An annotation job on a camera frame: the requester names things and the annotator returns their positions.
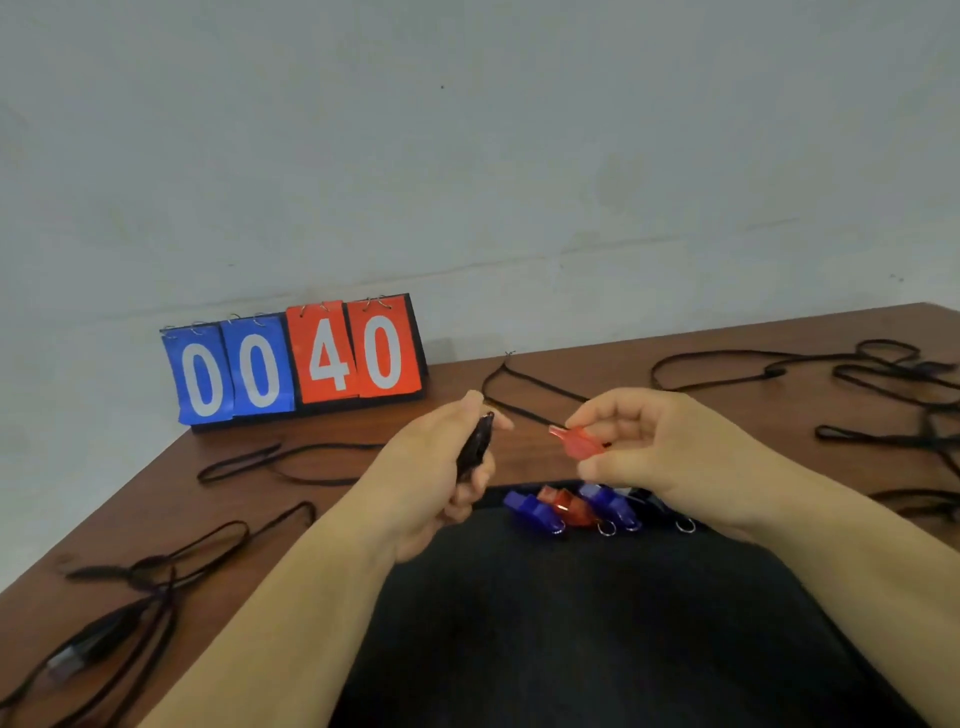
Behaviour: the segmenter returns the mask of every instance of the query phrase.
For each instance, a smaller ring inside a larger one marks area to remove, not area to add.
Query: right hand
[[[646,488],[674,510],[732,538],[812,497],[819,476],[759,443],[685,394],[613,389],[586,402],[567,427],[612,449],[579,465],[584,480]]]

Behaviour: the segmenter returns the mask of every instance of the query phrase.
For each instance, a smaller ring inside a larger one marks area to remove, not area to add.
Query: number 0
[[[199,357],[204,361],[206,372],[210,375],[210,401],[205,402],[200,396],[200,385],[197,383],[197,362]],[[220,405],[224,403],[224,380],[220,376],[220,368],[210,349],[203,344],[187,344],[183,347],[180,358],[183,365],[183,378],[186,379],[186,391],[190,396],[190,406],[200,417],[210,417],[216,414]]]
[[[267,370],[267,393],[260,394],[253,378],[253,349],[263,354],[263,368]],[[240,376],[247,388],[247,397],[254,407],[269,407],[280,394],[280,372],[276,367],[276,356],[270,342],[258,333],[244,337],[240,344]]]
[[[376,333],[382,330],[387,334],[387,350],[390,355],[390,371],[384,376],[376,358]],[[363,332],[364,351],[367,355],[367,371],[370,379],[380,389],[393,389],[400,381],[400,337],[396,335],[394,322],[386,316],[374,316],[367,322]]]

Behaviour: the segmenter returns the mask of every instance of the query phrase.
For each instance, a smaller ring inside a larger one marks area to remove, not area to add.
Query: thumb
[[[577,472],[592,483],[649,487],[655,479],[653,453],[648,448],[611,450],[584,460],[577,466]]]
[[[445,448],[460,451],[484,414],[483,395],[471,389],[464,398],[443,408],[437,435]]]

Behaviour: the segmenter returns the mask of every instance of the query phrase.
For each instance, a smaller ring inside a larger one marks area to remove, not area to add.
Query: red number card
[[[360,394],[361,379],[347,336],[344,302],[291,306],[287,327],[304,404]]]
[[[403,296],[347,304],[361,397],[418,392],[420,364]]]

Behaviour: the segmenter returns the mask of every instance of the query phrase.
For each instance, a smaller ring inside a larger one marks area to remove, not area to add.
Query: black pants
[[[924,725],[766,551],[503,508],[390,575],[331,725]]]

